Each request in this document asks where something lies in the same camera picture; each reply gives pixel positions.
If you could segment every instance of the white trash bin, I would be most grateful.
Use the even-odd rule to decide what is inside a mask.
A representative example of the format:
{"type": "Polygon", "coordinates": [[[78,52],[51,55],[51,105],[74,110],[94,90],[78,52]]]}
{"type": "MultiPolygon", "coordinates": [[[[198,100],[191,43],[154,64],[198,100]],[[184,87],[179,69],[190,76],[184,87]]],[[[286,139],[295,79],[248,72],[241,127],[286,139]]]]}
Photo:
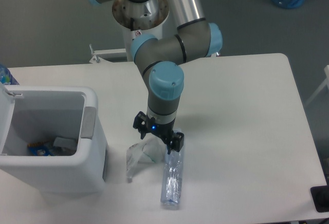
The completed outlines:
{"type": "Polygon", "coordinates": [[[0,83],[0,169],[44,192],[98,192],[108,145],[96,93],[87,87],[0,83]],[[78,141],[71,156],[33,156],[29,143],[78,141]]]}

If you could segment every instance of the clear plastic bag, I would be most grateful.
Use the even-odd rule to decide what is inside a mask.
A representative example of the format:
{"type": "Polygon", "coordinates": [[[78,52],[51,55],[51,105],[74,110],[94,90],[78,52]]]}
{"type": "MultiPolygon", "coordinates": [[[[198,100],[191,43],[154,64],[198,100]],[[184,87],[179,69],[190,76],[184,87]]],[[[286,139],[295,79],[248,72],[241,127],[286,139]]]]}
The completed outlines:
{"type": "Polygon", "coordinates": [[[180,152],[171,151],[169,155],[168,153],[164,155],[165,163],[160,200],[163,204],[177,206],[180,203],[185,146],[186,143],[180,152]]]}
{"type": "Polygon", "coordinates": [[[126,175],[132,179],[138,162],[159,163],[163,160],[165,146],[163,142],[153,137],[130,146],[126,154],[126,175]]]}

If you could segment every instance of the gray floor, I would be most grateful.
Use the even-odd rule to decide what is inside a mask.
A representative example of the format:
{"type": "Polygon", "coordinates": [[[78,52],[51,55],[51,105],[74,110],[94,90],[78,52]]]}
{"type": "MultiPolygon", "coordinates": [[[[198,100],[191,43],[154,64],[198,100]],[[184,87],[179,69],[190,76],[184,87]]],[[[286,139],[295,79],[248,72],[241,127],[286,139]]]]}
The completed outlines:
{"type": "MultiPolygon", "coordinates": [[[[207,20],[222,31],[223,56],[284,53],[305,101],[324,80],[329,64],[328,1],[306,0],[294,10],[270,0],[201,3],[207,20]]],[[[92,7],[87,0],[0,0],[0,62],[8,67],[82,64],[90,60],[89,43],[95,50],[123,48],[111,9],[111,2],[92,7]]],[[[174,32],[170,17],[164,36],[174,32]]],[[[318,148],[326,151],[329,122],[323,110],[329,108],[326,93],[322,96],[306,113],[318,148]]]]}

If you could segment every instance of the trash bin lid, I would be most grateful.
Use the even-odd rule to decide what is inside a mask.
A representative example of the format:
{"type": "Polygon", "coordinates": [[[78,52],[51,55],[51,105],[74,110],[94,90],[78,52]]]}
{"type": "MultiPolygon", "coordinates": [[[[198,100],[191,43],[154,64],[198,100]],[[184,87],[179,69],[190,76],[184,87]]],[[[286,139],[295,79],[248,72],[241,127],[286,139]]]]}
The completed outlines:
{"type": "Polygon", "coordinates": [[[0,154],[5,146],[14,106],[14,97],[9,93],[6,87],[0,83],[0,154]]]}

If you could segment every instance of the robotic arm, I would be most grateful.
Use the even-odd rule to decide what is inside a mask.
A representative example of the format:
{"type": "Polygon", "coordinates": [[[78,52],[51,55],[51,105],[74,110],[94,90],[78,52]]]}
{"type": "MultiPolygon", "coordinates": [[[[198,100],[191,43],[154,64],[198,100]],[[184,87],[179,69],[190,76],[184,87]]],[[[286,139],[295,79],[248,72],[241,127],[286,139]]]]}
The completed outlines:
{"type": "MultiPolygon", "coordinates": [[[[89,0],[100,4],[110,0],[89,0]]],[[[216,24],[208,24],[199,0],[169,0],[177,34],[158,40],[150,34],[135,38],[131,54],[149,91],[147,113],[139,112],[133,127],[141,139],[147,133],[159,137],[171,150],[180,151],[184,134],[173,131],[184,73],[180,64],[210,56],[222,47],[222,35],[216,24]]],[[[125,0],[123,19],[130,29],[147,30],[159,18],[158,0],[125,0]]]]}

